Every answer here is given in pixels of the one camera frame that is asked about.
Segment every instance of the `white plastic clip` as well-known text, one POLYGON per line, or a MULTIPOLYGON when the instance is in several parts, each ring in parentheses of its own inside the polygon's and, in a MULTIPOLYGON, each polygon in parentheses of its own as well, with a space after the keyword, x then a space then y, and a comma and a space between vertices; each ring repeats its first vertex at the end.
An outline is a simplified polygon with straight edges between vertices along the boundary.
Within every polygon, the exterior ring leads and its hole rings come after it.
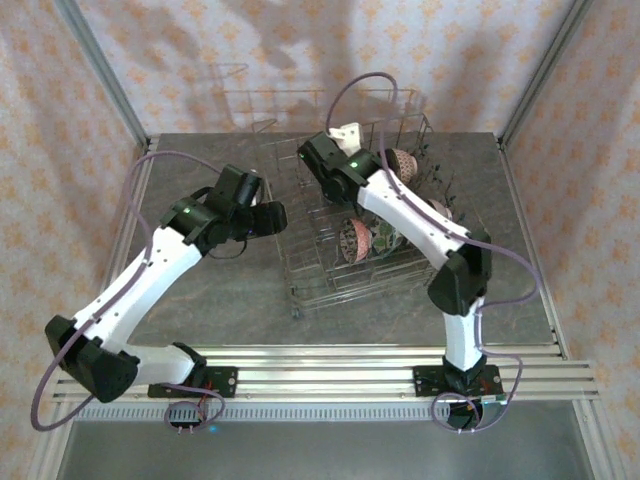
POLYGON ((362 127, 359 123, 348 123, 340 128, 330 128, 329 137, 333 138, 340 150, 348 157, 356 153, 362 147, 362 127))

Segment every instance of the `gray countertop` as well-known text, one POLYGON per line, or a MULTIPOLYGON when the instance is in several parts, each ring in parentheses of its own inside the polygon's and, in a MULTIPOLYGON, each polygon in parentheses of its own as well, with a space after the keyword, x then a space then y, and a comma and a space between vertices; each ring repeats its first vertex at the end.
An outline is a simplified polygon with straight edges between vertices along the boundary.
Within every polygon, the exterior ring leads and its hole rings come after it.
MULTIPOLYGON (((163 134, 158 150, 179 150, 212 163, 259 168, 256 141, 272 142, 285 134, 163 134)), ((493 242, 527 257, 505 172, 490 133, 428 134, 430 155, 450 162, 456 181, 472 199, 493 242)), ((152 226, 170 205, 205 185, 214 174, 186 161, 154 163, 142 203, 152 226)), ((129 259, 143 244, 136 231, 129 259)), ((216 254, 230 255, 241 245, 225 244, 216 254)), ((488 300, 512 298, 528 291, 533 280, 515 262, 494 256, 488 300)), ((537 299, 525 306, 487 310, 486 343, 551 343, 552 335, 537 299)), ((273 237, 253 240, 235 260, 203 259, 181 277, 135 330, 133 343, 166 345, 346 344, 388 343, 444 345, 440 312, 426 288, 374 296, 341 306, 291 316, 291 302, 273 237)))

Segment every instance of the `metal wire basket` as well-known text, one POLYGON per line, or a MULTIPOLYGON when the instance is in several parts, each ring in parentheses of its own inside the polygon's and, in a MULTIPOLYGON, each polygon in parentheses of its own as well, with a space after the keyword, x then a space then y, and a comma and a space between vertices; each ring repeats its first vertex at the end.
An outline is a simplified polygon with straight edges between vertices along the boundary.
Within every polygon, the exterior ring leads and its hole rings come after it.
MULTIPOLYGON (((380 125, 381 122, 363 125, 364 148, 377 151, 380 125)), ((464 223, 465 213, 457 208, 457 195, 453 192, 455 173, 450 166, 429 158, 425 135, 431 131, 423 114, 401 116, 388 123, 385 145, 414 155, 419 173, 410 188, 425 200, 439 201, 452 211, 454 221, 464 223)), ((342 257, 338 244, 340 225, 357 213, 323 197, 318 182, 297 156, 297 149, 307 139, 304 136, 264 144, 259 153, 268 179, 269 199, 281 201, 287 210, 289 225, 277 236, 277 246, 292 315, 298 317, 304 311, 428 284, 435 270, 412 245, 386 256, 370 255, 355 264, 342 257)), ((365 212, 365 220, 367 215, 372 214, 365 212)))

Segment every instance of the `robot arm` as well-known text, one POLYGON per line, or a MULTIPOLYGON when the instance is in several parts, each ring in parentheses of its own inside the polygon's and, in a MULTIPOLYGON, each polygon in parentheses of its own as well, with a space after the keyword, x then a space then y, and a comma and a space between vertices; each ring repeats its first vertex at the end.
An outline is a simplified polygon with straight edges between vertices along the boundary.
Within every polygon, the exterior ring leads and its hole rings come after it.
POLYGON ((443 312, 447 345, 444 377, 459 392, 484 368, 486 357, 476 345, 475 312, 483 304, 491 277, 491 254, 451 237, 448 233, 490 242, 484 231, 469 232, 440 215, 382 168, 381 159, 360 147, 357 123, 320 132, 305 142, 298 155, 319 181, 324 196, 338 204, 360 205, 398 229, 438 270, 428 288, 432 302, 443 312), (399 185, 424 213, 447 231, 420 216, 396 193, 399 185))
POLYGON ((164 348, 129 345, 133 330, 164 292, 211 249, 229 239, 247 241, 272 235, 287 225, 279 202, 255 203, 261 179, 232 166, 216 186, 176 202, 153 234, 148 261, 141 253, 125 271, 73 320, 54 317, 46 326, 57 354, 86 322, 94 322, 65 355, 61 367, 101 402, 118 398, 132 385, 189 383, 198 386, 206 361, 175 343, 164 348), (198 198, 206 194, 203 203, 198 198), (100 318, 94 313, 113 298, 146 262, 133 286, 100 318))

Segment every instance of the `floral wallpaper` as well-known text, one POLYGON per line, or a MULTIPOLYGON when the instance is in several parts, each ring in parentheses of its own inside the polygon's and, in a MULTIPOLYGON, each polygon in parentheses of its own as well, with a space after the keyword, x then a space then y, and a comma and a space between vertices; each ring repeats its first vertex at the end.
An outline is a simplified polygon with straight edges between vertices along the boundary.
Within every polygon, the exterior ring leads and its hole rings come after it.
POLYGON ((594 2, 509 151, 576 358, 640 478, 640 3, 594 2))
MULTIPOLYGON (((419 92, 440 131, 500 132, 572 1, 79 4, 149 133, 231 131, 274 117, 281 129, 316 128, 335 92, 372 70, 419 92)), ((386 100, 366 106, 375 112, 386 100)))
POLYGON ((0 4, 0 478, 26 478, 44 325, 95 297, 135 142, 53 1, 0 4))

